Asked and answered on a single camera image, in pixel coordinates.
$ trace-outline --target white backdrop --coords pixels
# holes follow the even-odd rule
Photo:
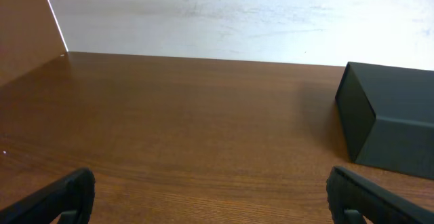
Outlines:
[[[434,70],[434,0],[50,0],[70,51]]]

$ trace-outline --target box front face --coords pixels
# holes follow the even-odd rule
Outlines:
[[[378,118],[356,162],[434,179],[434,128]]]
[[[375,122],[375,114],[351,67],[345,71],[336,102],[348,152],[355,161]]]

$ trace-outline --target brown wall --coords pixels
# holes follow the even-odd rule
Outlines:
[[[0,0],[0,86],[64,52],[47,0]]]

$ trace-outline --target tabletop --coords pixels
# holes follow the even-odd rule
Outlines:
[[[350,163],[344,67],[69,52],[0,88],[0,208],[81,167],[90,223],[331,223],[344,166],[434,210],[434,182]]]

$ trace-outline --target dark green box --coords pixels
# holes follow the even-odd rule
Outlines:
[[[434,72],[349,62],[336,103],[353,162],[434,179]]]

